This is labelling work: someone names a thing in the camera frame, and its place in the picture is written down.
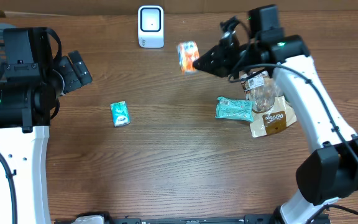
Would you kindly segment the teal wet wipes pack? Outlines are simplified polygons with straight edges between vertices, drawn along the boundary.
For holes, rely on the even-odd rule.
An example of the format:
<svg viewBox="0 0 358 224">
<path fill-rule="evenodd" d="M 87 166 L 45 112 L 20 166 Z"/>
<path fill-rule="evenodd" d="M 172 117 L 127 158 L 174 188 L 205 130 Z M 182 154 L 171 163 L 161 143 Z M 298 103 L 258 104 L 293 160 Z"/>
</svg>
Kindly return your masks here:
<svg viewBox="0 0 358 224">
<path fill-rule="evenodd" d="M 232 100 L 220 96 L 217 98 L 216 119 L 233 119 L 253 122 L 253 102 L 249 100 Z"/>
</svg>

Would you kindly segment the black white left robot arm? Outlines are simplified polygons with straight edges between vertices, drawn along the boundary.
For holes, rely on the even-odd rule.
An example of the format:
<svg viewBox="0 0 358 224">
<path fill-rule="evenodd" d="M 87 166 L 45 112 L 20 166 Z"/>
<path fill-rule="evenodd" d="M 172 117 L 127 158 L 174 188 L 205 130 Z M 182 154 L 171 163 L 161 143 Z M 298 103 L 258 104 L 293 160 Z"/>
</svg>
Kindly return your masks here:
<svg viewBox="0 0 358 224">
<path fill-rule="evenodd" d="M 77 51 L 52 52 L 47 27 L 9 28 L 0 66 L 0 223 L 50 223 L 46 152 L 59 98 L 92 82 Z"/>
</svg>

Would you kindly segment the green blue tissue packet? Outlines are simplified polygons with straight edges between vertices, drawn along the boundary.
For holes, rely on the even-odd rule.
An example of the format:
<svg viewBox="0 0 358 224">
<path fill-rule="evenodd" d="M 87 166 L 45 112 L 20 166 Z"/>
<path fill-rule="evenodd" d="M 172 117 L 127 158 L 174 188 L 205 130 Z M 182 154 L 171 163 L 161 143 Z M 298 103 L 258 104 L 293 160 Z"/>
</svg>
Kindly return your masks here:
<svg viewBox="0 0 358 224">
<path fill-rule="evenodd" d="M 121 127 L 131 123 L 126 101 L 112 103 L 110 107 L 115 127 Z"/>
</svg>

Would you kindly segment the orange tissue packet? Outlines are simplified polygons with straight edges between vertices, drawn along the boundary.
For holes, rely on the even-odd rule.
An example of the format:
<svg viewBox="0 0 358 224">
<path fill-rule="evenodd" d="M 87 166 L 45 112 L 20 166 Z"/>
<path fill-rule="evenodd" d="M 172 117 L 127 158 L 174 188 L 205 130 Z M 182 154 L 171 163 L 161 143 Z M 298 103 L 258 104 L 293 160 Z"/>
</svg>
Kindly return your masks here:
<svg viewBox="0 0 358 224">
<path fill-rule="evenodd" d="M 193 62 L 198 60 L 200 55 L 195 41 L 181 42 L 177 45 L 180 70 L 183 74 L 196 73 Z"/>
</svg>

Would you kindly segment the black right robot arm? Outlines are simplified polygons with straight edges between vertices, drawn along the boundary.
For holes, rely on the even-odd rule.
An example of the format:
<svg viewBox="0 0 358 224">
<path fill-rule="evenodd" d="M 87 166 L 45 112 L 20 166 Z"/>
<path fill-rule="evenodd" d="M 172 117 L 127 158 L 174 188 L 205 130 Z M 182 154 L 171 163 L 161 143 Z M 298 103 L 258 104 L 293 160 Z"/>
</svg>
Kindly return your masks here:
<svg viewBox="0 0 358 224">
<path fill-rule="evenodd" d="M 295 195 L 272 214 L 246 215 L 244 222 L 329 223 L 326 210 L 358 191 L 358 135 L 330 99 L 303 39 L 285 35 L 276 5 L 249 11 L 244 45 L 234 33 L 239 23 L 236 17 L 222 22 L 221 40 L 193 66 L 230 82 L 240 71 L 267 71 L 294 109 L 310 150 L 296 171 Z"/>
</svg>

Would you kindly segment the brown bread snack bag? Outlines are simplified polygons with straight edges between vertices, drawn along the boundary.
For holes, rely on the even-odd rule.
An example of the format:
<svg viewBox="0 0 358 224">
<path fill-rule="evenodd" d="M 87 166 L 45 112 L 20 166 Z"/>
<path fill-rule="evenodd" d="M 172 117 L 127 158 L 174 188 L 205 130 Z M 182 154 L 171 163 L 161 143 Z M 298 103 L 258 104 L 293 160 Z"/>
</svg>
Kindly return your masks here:
<svg viewBox="0 0 358 224">
<path fill-rule="evenodd" d="M 253 102 L 250 131 L 254 138 L 277 134 L 297 121 L 283 91 L 266 71 L 247 80 L 249 76 L 249 73 L 241 75 L 241 85 L 246 100 Z"/>
</svg>

